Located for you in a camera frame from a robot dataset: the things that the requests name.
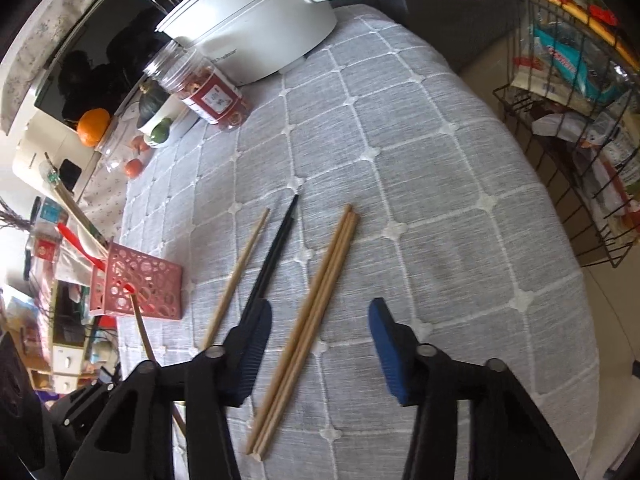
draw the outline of gray tablecloth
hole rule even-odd
[[[401,477],[414,409],[400,408],[386,390],[366,318],[375,296],[453,358],[506,361],[582,473],[596,423],[598,354],[582,274],[545,188],[433,48],[369,7],[337,13],[338,27],[302,66],[244,89],[255,109],[239,131],[201,122],[130,183],[122,242],[184,266],[184,318],[147,323],[160,362],[195,355],[269,206],[268,229],[219,339],[235,325],[299,192],[296,227],[267,294],[273,331],[254,394],[228,414],[240,453],[351,202],[362,220],[313,355],[267,460],[239,454],[243,477]],[[132,319],[118,328],[128,372],[143,358],[140,339]],[[464,434],[465,410],[460,425]],[[464,440],[460,447],[464,454]],[[176,449],[184,453],[179,442]],[[465,469],[462,458],[458,478]]]

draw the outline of pink plastic basket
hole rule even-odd
[[[162,258],[111,243],[104,273],[94,267],[89,312],[94,316],[132,316],[124,286],[130,283],[145,317],[180,319],[182,267]]]

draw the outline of squash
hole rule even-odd
[[[85,112],[76,126],[80,142],[89,148],[95,148],[102,140],[110,122],[111,115],[104,108],[95,108]]]
[[[140,110],[139,128],[147,124],[169,98],[169,94],[162,90],[162,87],[153,79],[148,79],[141,83],[140,91],[142,96],[138,104]]]

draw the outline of white drawer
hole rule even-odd
[[[53,345],[51,370],[55,374],[79,375],[82,372],[83,348]]]
[[[72,391],[78,389],[78,378],[66,375],[54,375],[53,378],[53,391],[57,394],[70,394]]]

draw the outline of pot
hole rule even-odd
[[[321,43],[337,20],[329,0],[183,0],[158,25],[195,46],[237,85],[283,70]]]

